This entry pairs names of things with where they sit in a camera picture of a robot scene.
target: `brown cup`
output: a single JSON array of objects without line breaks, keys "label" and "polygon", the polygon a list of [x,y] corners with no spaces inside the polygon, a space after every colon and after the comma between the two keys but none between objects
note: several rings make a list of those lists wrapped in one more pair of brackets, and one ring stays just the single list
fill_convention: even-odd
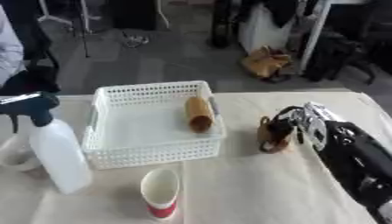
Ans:
[{"label": "brown cup", "polygon": [[202,133],[210,129],[213,118],[207,103],[200,97],[191,97],[185,103],[185,112],[188,117],[188,125],[196,133]]}]

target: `robotic arm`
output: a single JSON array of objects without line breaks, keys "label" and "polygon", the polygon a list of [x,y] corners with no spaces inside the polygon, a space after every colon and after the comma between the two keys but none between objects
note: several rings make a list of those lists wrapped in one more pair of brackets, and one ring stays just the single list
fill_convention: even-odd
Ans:
[{"label": "robotic arm", "polygon": [[332,175],[379,223],[392,223],[392,156],[367,132],[321,104],[288,107],[268,124],[275,142],[297,129],[305,134]]}]

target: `black bag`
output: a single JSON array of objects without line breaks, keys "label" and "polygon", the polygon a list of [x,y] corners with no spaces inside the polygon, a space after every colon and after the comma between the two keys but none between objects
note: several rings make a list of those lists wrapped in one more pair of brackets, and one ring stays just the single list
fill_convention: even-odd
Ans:
[{"label": "black bag", "polygon": [[[310,34],[305,34],[299,51],[302,56],[306,48]],[[322,33],[303,77],[309,81],[321,81],[336,74],[345,64],[345,61],[353,55],[356,44],[347,40],[336,32]]]}]

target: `black spray nozzle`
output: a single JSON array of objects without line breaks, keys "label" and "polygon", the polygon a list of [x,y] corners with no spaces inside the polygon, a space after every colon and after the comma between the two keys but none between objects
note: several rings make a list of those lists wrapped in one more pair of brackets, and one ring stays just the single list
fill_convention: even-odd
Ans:
[{"label": "black spray nozzle", "polygon": [[59,99],[54,94],[36,92],[22,94],[0,101],[0,115],[7,115],[12,121],[13,132],[18,132],[18,116],[29,116],[37,127],[49,124],[53,117],[50,109],[59,106]]}]

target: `brown bag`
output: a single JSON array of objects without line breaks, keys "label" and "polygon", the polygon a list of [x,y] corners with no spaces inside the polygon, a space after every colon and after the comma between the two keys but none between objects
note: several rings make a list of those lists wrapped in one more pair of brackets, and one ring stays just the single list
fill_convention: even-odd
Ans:
[{"label": "brown bag", "polygon": [[252,52],[241,61],[248,71],[263,79],[269,78],[290,62],[290,55],[284,54],[279,50],[273,50],[268,46],[263,46],[259,50]]}]

